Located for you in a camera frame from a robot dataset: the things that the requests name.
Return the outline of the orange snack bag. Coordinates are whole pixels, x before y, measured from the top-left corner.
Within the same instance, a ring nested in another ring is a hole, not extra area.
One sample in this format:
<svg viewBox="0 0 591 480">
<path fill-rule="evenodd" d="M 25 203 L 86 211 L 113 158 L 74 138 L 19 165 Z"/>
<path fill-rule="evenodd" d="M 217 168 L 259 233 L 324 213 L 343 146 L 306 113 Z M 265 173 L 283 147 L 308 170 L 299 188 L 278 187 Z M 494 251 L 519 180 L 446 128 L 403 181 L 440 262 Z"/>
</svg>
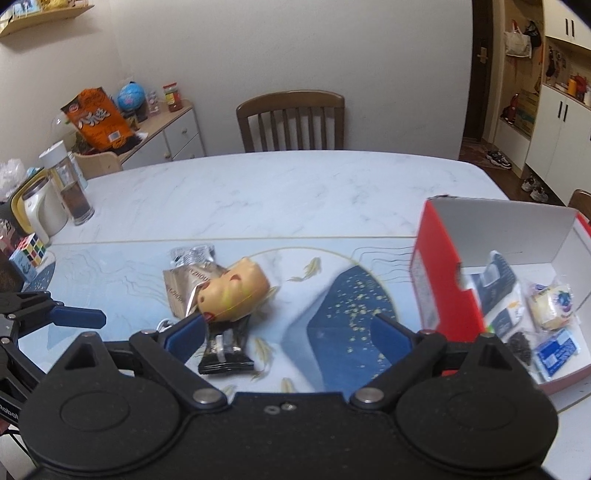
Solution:
<svg viewBox="0 0 591 480">
<path fill-rule="evenodd" d="M 82 90 L 61 111 L 99 152 L 122 155 L 141 143 L 102 87 Z"/>
</svg>

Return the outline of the blue tissue pack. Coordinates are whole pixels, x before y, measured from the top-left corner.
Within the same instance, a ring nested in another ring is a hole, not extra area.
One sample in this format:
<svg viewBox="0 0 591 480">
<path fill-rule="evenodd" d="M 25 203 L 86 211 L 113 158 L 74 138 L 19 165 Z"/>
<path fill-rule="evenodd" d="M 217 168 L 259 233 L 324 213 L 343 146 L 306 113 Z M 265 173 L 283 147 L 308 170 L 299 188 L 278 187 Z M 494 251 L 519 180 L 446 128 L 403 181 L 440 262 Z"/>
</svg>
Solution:
<svg viewBox="0 0 591 480">
<path fill-rule="evenodd" d="M 570 331 L 563 328 L 534 349 L 533 359 L 542 378 L 550 381 L 580 348 Z"/>
</svg>

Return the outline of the wall shelf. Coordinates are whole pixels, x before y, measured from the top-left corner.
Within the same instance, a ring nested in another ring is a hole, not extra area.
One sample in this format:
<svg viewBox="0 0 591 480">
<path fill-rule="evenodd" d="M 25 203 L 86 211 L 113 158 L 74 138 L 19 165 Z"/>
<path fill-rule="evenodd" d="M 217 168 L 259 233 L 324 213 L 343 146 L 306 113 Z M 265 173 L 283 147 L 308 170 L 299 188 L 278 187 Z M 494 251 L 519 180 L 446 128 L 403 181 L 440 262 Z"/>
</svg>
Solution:
<svg viewBox="0 0 591 480">
<path fill-rule="evenodd" d="M 16 1 L 1 15 L 1 38 L 44 24 L 72 20 L 93 8 L 89 1 Z"/>
</svg>

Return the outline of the white kettle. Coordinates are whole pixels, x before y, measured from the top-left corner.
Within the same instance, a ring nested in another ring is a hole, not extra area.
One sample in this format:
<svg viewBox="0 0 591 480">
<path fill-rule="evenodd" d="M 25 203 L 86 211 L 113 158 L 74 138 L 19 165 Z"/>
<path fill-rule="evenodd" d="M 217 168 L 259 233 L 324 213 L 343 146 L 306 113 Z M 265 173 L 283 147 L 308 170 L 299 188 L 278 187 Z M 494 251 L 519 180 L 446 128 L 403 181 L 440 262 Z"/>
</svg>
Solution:
<svg viewBox="0 0 591 480">
<path fill-rule="evenodd" d="M 14 192 L 10 206 L 22 230 L 35 233 L 46 246 L 68 222 L 68 214 L 44 169 Z"/>
</svg>

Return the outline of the clear bag black contents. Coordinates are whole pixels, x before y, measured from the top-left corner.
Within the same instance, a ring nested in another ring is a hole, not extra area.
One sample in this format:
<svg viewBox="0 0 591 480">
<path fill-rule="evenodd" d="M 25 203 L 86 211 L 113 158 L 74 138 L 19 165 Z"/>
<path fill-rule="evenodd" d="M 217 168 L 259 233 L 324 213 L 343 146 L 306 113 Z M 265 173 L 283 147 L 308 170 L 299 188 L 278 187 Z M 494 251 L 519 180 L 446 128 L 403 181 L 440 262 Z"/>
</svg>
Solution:
<svg viewBox="0 0 591 480">
<path fill-rule="evenodd" d="M 525 368 L 532 368 L 536 347 L 536 336 L 532 332 L 525 330 L 516 331 L 508 338 L 506 345 Z"/>
</svg>

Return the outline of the blue globe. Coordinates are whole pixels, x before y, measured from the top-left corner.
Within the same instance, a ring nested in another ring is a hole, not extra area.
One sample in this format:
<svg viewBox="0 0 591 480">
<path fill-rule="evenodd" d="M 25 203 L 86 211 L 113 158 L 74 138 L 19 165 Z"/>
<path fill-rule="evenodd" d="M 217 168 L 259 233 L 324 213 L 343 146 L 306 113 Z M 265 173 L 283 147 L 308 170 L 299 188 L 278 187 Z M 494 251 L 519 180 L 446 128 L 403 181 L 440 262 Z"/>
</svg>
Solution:
<svg viewBox="0 0 591 480">
<path fill-rule="evenodd" d="M 145 92 L 134 81 L 124 85 L 116 96 L 116 104 L 119 110 L 124 114 L 134 114 L 139 122 L 143 122 L 147 118 L 145 103 Z"/>
</svg>

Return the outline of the yellow spotted pig toy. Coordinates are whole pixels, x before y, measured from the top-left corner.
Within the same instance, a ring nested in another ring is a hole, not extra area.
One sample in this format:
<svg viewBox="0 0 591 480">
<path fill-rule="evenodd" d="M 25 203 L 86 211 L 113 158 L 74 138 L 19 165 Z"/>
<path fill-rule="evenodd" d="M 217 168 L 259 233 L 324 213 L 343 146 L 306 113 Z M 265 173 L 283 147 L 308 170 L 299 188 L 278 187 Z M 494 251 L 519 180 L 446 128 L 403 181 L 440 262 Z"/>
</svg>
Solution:
<svg viewBox="0 0 591 480">
<path fill-rule="evenodd" d="M 270 292 L 259 264 L 242 258 L 197 294 L 197 307 L 207 323 L 235 322 L 252 313 Z"/>
</svg>

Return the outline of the white side cabinet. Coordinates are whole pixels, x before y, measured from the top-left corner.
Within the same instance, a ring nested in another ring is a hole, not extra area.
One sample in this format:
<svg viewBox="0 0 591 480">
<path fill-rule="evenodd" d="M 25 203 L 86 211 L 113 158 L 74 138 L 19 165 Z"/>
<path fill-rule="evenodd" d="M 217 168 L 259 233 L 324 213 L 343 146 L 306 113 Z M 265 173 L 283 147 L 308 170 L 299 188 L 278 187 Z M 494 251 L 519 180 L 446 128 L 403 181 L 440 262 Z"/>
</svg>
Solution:
<svg viewBox="0 0 591 480">
<path fill-rule="evenodd" d="M 122 155 L 74 153 L 84 178 L 89 180 L 161 163 L 205 157 L 193 104 L 186 99 L 182 104 L 180 110 L 170 112 L 161 102 L 162 112 L 139 124 L 136 134 L 142 138 L 140 144 Z"/>
</svg>

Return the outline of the brown wooden chair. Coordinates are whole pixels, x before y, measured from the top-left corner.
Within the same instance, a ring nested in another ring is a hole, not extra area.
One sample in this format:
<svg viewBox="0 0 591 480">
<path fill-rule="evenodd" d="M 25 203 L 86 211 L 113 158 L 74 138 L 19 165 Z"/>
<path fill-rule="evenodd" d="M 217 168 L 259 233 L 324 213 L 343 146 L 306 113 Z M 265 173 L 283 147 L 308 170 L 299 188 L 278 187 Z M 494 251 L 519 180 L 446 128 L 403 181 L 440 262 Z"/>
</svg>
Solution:
<svg viewBox="0 0 591 480">
<path fill-rule="evenodd" d="M 323 90 L 263 94 L 235 109 L 245 152 L 342 150 L 345 97 Z"/>
</svg>

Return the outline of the white blue snack bag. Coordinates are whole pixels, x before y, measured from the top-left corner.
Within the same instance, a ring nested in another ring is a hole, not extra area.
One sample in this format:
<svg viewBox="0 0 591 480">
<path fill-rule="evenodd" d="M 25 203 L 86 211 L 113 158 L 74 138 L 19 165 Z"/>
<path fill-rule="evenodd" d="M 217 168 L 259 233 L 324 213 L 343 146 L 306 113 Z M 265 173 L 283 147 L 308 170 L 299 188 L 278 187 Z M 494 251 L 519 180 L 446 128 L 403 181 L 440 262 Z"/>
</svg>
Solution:
<svg viewBox="0 0 591 480">
<path fill-rule="evenodd" d="M 521 285 L 500 252 L 491 251 L 484 269 L 465 273 L 464 282 L 475 296 L 487 332 L 504 339 L 523 320 L 525 304 Z"/>
</svg>

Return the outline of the gold silver snack wrapper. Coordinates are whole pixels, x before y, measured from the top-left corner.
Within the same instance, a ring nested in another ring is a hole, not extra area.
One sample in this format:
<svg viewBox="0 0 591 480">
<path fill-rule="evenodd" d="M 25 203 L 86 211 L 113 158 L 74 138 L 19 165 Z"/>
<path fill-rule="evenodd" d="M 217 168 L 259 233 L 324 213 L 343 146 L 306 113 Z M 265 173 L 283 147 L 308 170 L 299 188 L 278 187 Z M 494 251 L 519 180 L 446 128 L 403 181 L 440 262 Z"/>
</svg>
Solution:
<svg viewBox="0 0 591 480">
<path fill-rule="evenodd" d="M 168 303 L 172 314 L 183 319 L 197 310 L 197 294 L 225 269 L 215 260 L 212 244 L 176 247 L 169 252 L 171 268 L 163 271 Z"/>
</svg>

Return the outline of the blueberry bread packet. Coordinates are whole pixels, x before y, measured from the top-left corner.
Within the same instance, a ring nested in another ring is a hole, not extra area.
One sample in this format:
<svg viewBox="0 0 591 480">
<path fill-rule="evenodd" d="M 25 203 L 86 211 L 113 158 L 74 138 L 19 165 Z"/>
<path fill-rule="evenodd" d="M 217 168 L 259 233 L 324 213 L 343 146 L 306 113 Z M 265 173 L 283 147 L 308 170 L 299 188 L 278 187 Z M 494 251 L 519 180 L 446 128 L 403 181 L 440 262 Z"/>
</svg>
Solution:
<svg viewBox="0 0 591 480">
<path fill-rule="evenodd" d="M 526 301 L 534 324 L 544 331 L 560 330 L 576 319 L 571 287 L 558 279 L 548 285 L 530 282 Z"/>
</svg>

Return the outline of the rubik's cube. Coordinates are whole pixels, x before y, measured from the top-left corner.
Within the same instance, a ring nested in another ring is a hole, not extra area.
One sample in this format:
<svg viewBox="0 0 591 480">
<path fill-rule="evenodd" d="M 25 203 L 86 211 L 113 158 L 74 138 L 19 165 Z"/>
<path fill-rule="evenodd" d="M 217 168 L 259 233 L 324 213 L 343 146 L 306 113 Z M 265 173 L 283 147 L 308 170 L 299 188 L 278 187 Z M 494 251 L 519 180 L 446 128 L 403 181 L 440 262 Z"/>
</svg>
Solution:
<svg viewBox="0 0 591 480">
<path fill-rule="evenodd" d="M 26 283 L 31 283 L 38 275 L 37 269 L 46 255 L 46 246 L 36 233 L 23 238 L 9 256 L 9 261 L 16 268 Z"/>
</svg>

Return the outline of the black gold cookie pack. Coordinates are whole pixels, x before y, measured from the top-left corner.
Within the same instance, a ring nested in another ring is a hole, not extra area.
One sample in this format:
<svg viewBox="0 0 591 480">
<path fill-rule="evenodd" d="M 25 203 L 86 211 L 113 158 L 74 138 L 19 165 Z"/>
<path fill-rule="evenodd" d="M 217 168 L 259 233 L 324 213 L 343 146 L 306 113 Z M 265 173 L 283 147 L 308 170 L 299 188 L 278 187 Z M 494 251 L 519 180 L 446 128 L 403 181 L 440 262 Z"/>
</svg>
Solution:
<svg viewBox="0 0 591 480">
<path fill-rule="evenodd" d="M 250 316 L 233 322 L 212 322 L 206 329 L 204 354 L 198 365 L 200 375 L 251 372 L 254 362 L 246 353 Z"/>
</svg>

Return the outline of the glass water bottle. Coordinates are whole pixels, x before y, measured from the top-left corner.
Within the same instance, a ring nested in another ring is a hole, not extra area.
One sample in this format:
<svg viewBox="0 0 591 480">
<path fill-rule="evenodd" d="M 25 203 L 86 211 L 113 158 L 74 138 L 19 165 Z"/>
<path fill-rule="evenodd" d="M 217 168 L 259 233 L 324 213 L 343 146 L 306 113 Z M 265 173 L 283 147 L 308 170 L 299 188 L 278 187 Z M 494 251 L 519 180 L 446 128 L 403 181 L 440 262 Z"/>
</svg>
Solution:
<svg viewBox="0 0 591 480">
<path fill-rule="evenodd" d="M 68 155 L 64 142 L 53 144 L 40 154 L 39 159 L 47 170 L 65 209 L 76 226 L 84 224 L 94 214 Z"/>
</svg>

